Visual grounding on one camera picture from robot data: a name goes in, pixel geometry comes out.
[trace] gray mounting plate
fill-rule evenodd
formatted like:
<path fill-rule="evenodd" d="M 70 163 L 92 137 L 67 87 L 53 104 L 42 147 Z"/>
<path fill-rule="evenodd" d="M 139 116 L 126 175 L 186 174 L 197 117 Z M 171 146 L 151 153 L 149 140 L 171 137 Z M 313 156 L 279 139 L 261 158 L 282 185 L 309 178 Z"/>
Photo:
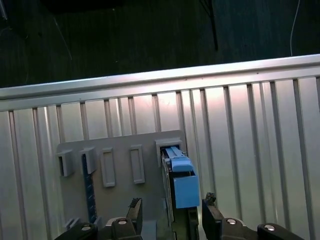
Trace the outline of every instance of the gray mounting plate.
<path fill-rule="evenodd" d="M 92 175 L 95 203 L 103 224 L 111 218 L 125 217 L 132 198 L 142 198 L 144 220 L 161 218 L 165 211 L 165 191 L 162 168 L 159 167 L 159 148 L 168 146 L 168 143 L 180 145 L 182 151 L 187 150 L 185 133 L 180 130 L 59 144 L 57 161 L 64 153 L 70 156 L 65 161 L 72 161 L 64 165 L 71 166 L 70 171 L 65 171 L 71 174 L 60 176 L 65 220 L 88 220 L 81 167 L 81 154 L 88 150 L 91 152 L 88 159 L 95 161 L 89 164 L 96 166 Z"/>

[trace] vertical ridge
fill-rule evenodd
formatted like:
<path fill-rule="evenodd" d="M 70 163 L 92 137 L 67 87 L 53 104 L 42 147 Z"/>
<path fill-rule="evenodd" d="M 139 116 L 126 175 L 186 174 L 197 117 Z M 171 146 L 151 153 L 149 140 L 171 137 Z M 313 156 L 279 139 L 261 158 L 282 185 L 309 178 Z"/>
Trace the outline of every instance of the vertical ridge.
<path fill-rule="evenodd" d="M 260 89 L 260 99 L 261 99 L 261 107 L 262 107 L 262 118 L 263 118 L 263 126 L 264 126 L 264 132 L 266 135 L 266 138 L 268 139 L 266 141 L 266 147 L 268 149 L 267 151 L 267 159 L 269 159 L 268 164 L 272 167 L 272 161 L 271 161 L 271 156 L 270 156 L 270 144 L 269 144 L 269 132 L 268 132 L 268 123 L 267 123 L 267 110 L 266 110 L 266 101 L 265 101 L 265 93 L 264 93 L 264 88 L 262 83 L 259 83 L 259 89 Z M 272 200 L 272 210 L 273 210 L 273 215 L 275 219 L 275 223 L 278 224 L 278 218 L 277 218 L 277 207 L 276 207 L 276 198 L 275 198 L 275 190 L 274 190 L 274 180 L 272 178 L 271 171 L 269 171 L 270 175 L 270 181 L 271 181 L 271 200 Z"/>
<path fill-rule="evenodd" d="M 131 133 L 132 133 L 132 135 L 135 135 L 135 134 L 137 134 L 137 123 L 136 123 L 134 98 L 128 97 L 128 103 L 129 103 Z"/>
<path fill-rule="evenodd" d="M 320 108 L 320 78 L 316 78 L 316 91 L 318 92 L 318 104 Z"/>
<path fill-rule="evenodd" d="M 60 143 L 64 143 L 66 141 L 66 138 L 65 138 L 65 133 L 64 133 L 64 129 L 63 129 L 61 105 L 56 106 L 56 117 L 58 120 Z"/>
<path fill-rule="evenodd" d="M 51 229 L 49 224 L 49 211 L 48 211 L 48 201 L 47 201 L 47 189 L 46 189 L 46 179 L 44 177 L 44 166 L 41 159 L 43 159 L 42 151 L 41 151 L 41 138 L 39 134 L 39 117 L 38 117 L 38 109 L 34 108 L 32 110 L 33 115 L 33 124 L 34 124 L 34 133 L 35 133 L 35 145 L 36 145 L 36 153 L 38 158 L 38 166 L 39 166 L 39 175 L 40 175 L 40 185 L 41 185 L 41 193 L 42 193 L 42 201 L 43 201 L 43 210 L 44 210 L 44 220 L 45 220 L 45 228 L 46 228 L 46 235 L 49 239 L 51 236 Z"/>
<path fill-rule="evenodd" d="M 161 132 L 160 109 L 159 109 L 159 100 L 157 95 L 152 96 L 152 107 L 153 107 L 153 113 L 154 113 L 155 131 Z"/>
<path fill-rule="evenodd" d="M 108 134 L 108 138 L 114 136 L 112 131 L 112 123 L 111 123 L 111 116 L 110 116 L 110 105 L 109 101 L 104 101 L 104 111 L 105 111 L 105 120 L 106 120 L 106 131 Z"/>
<path fill-rule="evenodd" d="M 176 104 L 177 104 L 177 109 L 178 109 L 180 130 L 185 131 L 185 129 L 186 129 L 185 116 L 184 116 L 183 102 L 182 102 L 182 96 L 181 96 L 180 91 L 176 93 Z"/>
<path fill-rule="evenodd" d="M 259 150 L 259 138 L 258 138 L 258 129 L 257 129 L 257 119 L 256 119 L 256 110 L 254 103 L 254 94 L 252 90 L 252 85 L 247 86 L 248 90 L 248 102 L 249 102 L 249 111 L 251 118 L 251 126 L 252 126 L 252 138 L 253 138 L 253 151 L 255 156 L 255 167 L 256 167 L 256 179 L 258 185 L 258 195 L 259 195 L 259 204 L 260 204 L 260 213 L 262 222 L 267 222 L 266 217 L 266 204 L 264 197 L 264 186 L 262 180 L 262 169 L 261 169 L 261 159 L 260 159 L 260 150 Z"/>
<path fill-rule="evenodd" d="M 234 133 L 234 124 L 232 121 L 232 111 L 231 111 L 231 101 L 230 101 L 230 93 L 229 88 L 224 88 L 224 100 L 225 100 L 225 108 L 226 108 L 226 118 L 228 125 L 228 134 L 229 134 L 229 142 L 230 142 L 230 151 L 231 151 L 231 159 L 232 159 L 232 171 L 233 171 L 233 182 L 235 189 L 235 203 L 237 209 L 237 215 L 240 219 L 243 218 L 242 215 L 242 207 L 241 207 L 241 197 L 240 197 L 240 185 L 239 185 L 239 173 L 238 173 L 238 164 L 237 164 L 237 155 L 236 155 L 236 144 L 235 144 L 235 133 Z"/>
<path fill-rule="evenodd" d="M 190 111 L 191 111 L 191 117 L 192 117 L 192 123 L 193 123 L 193 134 L 194 134 L 194 143 L 197 146 L 197 124 L 196 124 L 196 113 L 195 113 L 195 101 L 194 101 L 194 94 L 192 91 L 189 92 L 189 100 L 190 100 Z M 198 158 L 198 146 L 195 148 L 195 154 L 197 156 L 197 170 L 198 170 L 198 175 L 199 175 L 199 183 L 200 183 L 200 198 L 202 199 L 204 195 L 203 191 L 203 180 L 201 178 L 201 163 Z"/>
<path fill-rule="evenodd" d="M 275 82 L 270 82 L 272 106 L 273 106 L 273 116 L 274 116 L 274 126 L 276 135 L 276 146 L 279 158 L 279 170 L 280 170 L 280 181 L 282 189 L 282 199 L 283 199 L 283 212 L 284 212 L 284 222 L 285 228 L 291 230 L 290 216 L 289 216 L 289 201 L 288 201 L 288 191 L 287 191 L 287 180 L 285 171 L 285 160 L 282 146 L 282 137 L 280 130 L 280 119 L 279 119 L 279 109 L 278 109 L 278 98 Z"/>
<path fill-rule="evenodd" d="M 17 192 L 18 192 L 17 194 L 18 194 L 18 201 L 19 201 L 22 238 L 23 238 L 23 240 L 28 240 L 25 203 L 24 203 L 24 196 L 23 196 L 22 185 L 21 185 L 20 164 L 19 164 L 19 155 L 18 155 L 18 146 L 17 146 L 17 135 L 16 135 L 16 129 L 15 129 L 15 116 L 14 116 L 13 111 L 9 112 L 9 121 L 10 121 L 12 152 L 13 152 L 13 160 L 14 160 L 14 170 L 15 170 L 15 175 L 16 175 L 16 187 L 17 187 Z"/>
<path fill-rule="evenodd" d="M 294 100 L 296 107 L 296 117 L 298 123 L 298 133 L 299 133 L 299 142 L 300 142 L 300 151 L 301 151 L 301 161 L 302 161 L 302 172 L 303 172 L 303 181 L 304 181 L 304 192 L 305 192 L 305 201 L 306 201 L 306 212 L 309 223 L 309 234 L 310 239 L 316 239 L 315 233 L 315 223 L 312 212 L 312 199 L 311 199 L 311 187 L 310 187 L 310 178 L 309 178 L 309 169 L 308 169 L 308 160 L 307 160 L 307 149 L 305 141 L 305 130 L 303 125 L 303 113 L 301 107 L 300 99 L 300 90 L 298 80 L 293 80 L 293 90 L 294 90 Z"/>
<path fill-rule="evenodd" d="M 87 110 L 86 110 L 85 103 L 80 103 L 80 113 L 81 113 L 83 139 L 88 140 L 89 130 L 88 130 Z"/>
<path fill-rule="evenodd" d="M 216 181 L 215 181 L 214 161 L 212 160 L 213 154 L 211 149 L 207 97 L 204 89 L 200 90 L 200 96 L 201 96 L 201 108 L 202 108 L 203 121 L 204 121 L 203 127 L 204 127 L 204 134 L 205 134 L 205 143 L 207 144 L 208 156 L 211 159 L 208 161 L 210 182 L 212 183 L 212 186 L 210 187 L 212 187 L 213 191 L 216 193 L 217 188 L 216 188 Z"/>

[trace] blue connector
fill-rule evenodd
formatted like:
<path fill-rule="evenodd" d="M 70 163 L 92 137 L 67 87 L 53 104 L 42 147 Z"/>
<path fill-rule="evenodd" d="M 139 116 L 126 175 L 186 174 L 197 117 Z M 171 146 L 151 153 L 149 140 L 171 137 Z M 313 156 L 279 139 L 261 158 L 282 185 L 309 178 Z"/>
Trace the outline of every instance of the blue connector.
<path fill-rule="evenodd" d="M 192 208 L 200 205 L 198 176 L 191 160 L 176 146 L 166 147 L 174 184 L 175 207 Z"/>

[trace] gray plastic clip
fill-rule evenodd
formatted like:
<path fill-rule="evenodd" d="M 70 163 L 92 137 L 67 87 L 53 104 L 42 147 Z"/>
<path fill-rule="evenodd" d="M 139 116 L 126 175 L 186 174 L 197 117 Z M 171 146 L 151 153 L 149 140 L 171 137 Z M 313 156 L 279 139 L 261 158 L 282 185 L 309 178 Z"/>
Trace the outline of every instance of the gray plastic clip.
<path fill-rule="evenodd" d="M 97 169 L 95 148 L 85 148 L 84 150 L 80 151 L 80 154 L 85 155 L 87 172 L 88 174 L 92 174 Z"/>
<path fill-rule="evenodd" d="M 103 186 L 105 186 L 106 188 L 114 187 L 116 185 L 116 176 L 112 147 L 102 149 L 101 172 Z"/>
<path fill-rule="evenodd" d="M 59 162 L 60 175 L 67 177 L 75 172 L 73 163 L 73 154 L 71 150 L 66 150 L 56 154 Z"/>
<path fill-rule="evenodd" d="M 130 148 L 133 182 L 135 184 L 145 183 L 144 160 L 141 145 L 132 145 Z"/>

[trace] light blue block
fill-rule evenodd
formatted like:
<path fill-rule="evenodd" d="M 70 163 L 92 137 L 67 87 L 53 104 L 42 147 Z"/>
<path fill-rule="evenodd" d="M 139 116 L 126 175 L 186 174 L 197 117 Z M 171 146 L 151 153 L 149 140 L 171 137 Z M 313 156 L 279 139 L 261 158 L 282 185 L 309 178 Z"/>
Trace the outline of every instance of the light blue block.
<path fill-rule="evenodd" d="M 175 207 L 192 208 L 200 205 L 197 176 L 184 176 L 173 179 Z"/>

